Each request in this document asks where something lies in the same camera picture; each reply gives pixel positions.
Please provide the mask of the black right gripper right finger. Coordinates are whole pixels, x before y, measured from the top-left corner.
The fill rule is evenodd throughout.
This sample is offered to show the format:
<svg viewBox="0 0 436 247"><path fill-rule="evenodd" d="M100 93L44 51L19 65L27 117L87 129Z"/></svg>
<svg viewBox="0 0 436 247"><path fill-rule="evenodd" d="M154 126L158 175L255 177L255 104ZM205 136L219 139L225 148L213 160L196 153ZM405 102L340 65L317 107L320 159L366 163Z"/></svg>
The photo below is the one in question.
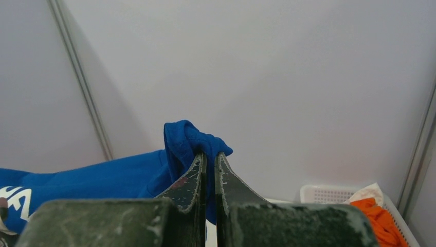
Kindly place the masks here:
<svg viewBox="0 0 436 247"><path fill-rule="evenodd" d="M218 246L378 246L367 217L347 204L271 203L214 162Z"/></svg>

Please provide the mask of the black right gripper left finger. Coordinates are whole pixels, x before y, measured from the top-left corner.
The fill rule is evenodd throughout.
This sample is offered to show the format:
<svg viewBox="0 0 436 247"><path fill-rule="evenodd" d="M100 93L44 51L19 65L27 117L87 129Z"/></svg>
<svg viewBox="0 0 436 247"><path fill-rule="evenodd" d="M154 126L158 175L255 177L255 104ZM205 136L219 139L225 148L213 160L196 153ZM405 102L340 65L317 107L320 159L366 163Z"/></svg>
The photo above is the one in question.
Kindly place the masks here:
<svg viewBox="0 0 436 247"><path fill-rule="evenodd" d="M204 246L206 166L190 168L154 199L54 200L43 204L17 246Z"/></svg>

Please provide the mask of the blue panda print t-shirt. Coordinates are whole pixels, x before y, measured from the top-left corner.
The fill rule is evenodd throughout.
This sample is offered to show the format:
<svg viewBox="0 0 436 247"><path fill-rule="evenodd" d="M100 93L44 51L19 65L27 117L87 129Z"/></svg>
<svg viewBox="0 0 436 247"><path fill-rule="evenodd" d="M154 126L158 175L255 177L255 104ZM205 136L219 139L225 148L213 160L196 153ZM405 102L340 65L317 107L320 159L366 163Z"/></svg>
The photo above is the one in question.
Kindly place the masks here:
<svg viewBox="0 0 436 247"><path fill-rule="evenodd" d="M207 158L206 218L216 222L213 162L233 150L219 137L203 133L191 122L168 122L165 147L149 153L55 173L1 169L1 197L9 205L5 225L21 233L29 217L43 203L56 199L154 198L173 185L195 156Z"/></svg>

